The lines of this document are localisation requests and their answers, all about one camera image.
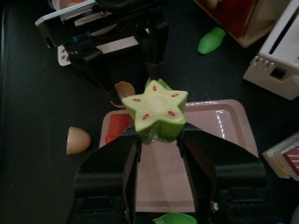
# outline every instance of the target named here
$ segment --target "star fruit slice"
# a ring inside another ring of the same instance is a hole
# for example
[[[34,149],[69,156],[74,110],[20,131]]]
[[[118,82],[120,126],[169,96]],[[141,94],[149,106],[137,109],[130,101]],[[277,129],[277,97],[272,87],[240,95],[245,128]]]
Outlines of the star fruit slice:
[[[156,138],[172,142],[180,134],[188,93],[172,90],[162,80],[149,80],[142,94],[121,99],[134,120],[134,131],[144,144]]]

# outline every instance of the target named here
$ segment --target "white appliance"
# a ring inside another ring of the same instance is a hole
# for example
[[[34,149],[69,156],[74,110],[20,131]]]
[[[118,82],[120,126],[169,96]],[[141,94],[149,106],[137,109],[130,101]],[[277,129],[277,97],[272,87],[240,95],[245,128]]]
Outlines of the white appliance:
[[[242,76],[292,100],[299,95],[299,0],[292,0]]]

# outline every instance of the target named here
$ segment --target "toy food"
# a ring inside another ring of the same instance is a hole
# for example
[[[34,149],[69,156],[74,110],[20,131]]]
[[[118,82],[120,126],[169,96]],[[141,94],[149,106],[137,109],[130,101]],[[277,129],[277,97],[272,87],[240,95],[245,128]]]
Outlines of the toy food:
[[[214,27],[200,39],[197,52],[200,54],[206,54],[214,51],[220,47],[225,34],[226,33],[218,27]]]
[[[172,142],[180,134],[188,93],[170,90],[162,80],[149,80],[142,94],[121,99],[134,120],[134,131],[144,144],[154,139]]]
[[[90,144],[90,137],[84,129],[69,127],[66,154],[81,153]]]

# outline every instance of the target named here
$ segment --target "green object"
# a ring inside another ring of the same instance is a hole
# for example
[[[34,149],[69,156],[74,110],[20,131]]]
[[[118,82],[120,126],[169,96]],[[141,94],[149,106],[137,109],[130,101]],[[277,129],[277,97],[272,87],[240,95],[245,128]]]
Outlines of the green object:
[[[172,90],[162,80],[149,80],[142,94],[121,102],[134,119],[134,131],[144,144],[154,139],[172,142],[185,124],[182,115],[188,93]]]
[[[197,52],[200,54],[206,54],[214,51],[220,47],[225,34],[226,33],[224,30],[221,30],[218,27],[214,27],[200,39]]]
[[[197,221],[185,213],[168,213],[153,219],[154,224],[197,224]]]

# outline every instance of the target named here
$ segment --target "red object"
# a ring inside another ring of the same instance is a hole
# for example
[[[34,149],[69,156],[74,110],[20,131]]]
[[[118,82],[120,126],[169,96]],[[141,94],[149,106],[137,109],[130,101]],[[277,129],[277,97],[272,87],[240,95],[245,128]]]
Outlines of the red object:
[[[299,176],[299,148],[284,153],[284,160],[292,167],[294,174]]]
[[[222,28],[240,38],[246,28],[250,11],[256,0],[221,0],[214,9],[209,9],[205,0],[196,0]]]
[[[113,141],[118,137],[118,135],[128,128],[130,122],[132,122],[132,118],[129,115],[110,115],[109,116],[105,144],[108,144],[110,141]]]

